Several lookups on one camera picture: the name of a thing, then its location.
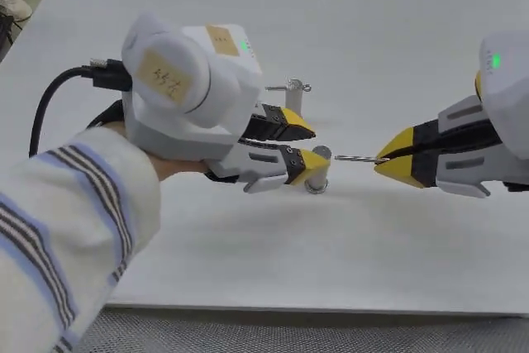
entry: hand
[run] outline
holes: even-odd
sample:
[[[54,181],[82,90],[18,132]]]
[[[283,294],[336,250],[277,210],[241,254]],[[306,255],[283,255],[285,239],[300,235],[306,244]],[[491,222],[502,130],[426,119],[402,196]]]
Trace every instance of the hand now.
[[[125,124],[123,122],[112,122],[105,124],[103,127],[110,128],[122,136],[125,135]],[[182,161],[182,160],[163,160],[159,157],[147,153],[149,160],[158,174],[158,179],[161,181],[167,179],[171,175],[177,173],[206,173],[207,166],[198,161]]]

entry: sleeve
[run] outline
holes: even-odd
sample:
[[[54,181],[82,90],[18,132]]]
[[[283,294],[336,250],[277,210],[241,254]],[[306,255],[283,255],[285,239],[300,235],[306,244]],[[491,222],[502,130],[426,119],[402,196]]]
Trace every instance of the sleeve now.
[[[160,227],[148,157],[87,130],[0,177],[0,352],[72,351]]]

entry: shoe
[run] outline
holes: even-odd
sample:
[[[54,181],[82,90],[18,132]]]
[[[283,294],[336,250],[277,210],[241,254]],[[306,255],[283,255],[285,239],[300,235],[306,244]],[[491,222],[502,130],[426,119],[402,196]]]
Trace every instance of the shoe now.
[[[0,0],[0,11],[12,16],[16,22],[22,22],[31,17],[33,10],[24,0]]]

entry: sticker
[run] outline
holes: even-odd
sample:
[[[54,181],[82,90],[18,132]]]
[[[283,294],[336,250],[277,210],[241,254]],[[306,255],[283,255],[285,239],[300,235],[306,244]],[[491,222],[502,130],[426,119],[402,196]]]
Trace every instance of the sticker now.
[[[148,87],[181,105],[191,87],[190,76],[171,65],[162,55],[148,49],[136,77]]]
[[[215,52],[221,55],[239,56],[239,50],[231,37],[230,30],[219,26],[206,25],[206,31],[212,40]]]

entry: white table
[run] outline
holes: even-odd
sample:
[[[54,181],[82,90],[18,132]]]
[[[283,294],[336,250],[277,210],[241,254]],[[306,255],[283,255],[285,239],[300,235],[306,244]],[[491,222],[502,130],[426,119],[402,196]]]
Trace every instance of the white table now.
[[[145,9],[175,26],[244,26],[266,83],[291,76],[314,87],[303,112],[319,136],[304,147],[346,155],[373,155],[470,95],[482,37],[529,27],[529,0],[44,0],[0,65],[4,169],[26,156],[45,86],[90,58],[119,57]],[[114,95],[80,80],[63,87],[42,148],[82,129]],[[330,182],[314,197],[170,180],[162,232],[112,303],[529,312],[529,196],[499,184],[487,200],[420,191],[347,163],[331,167]]]

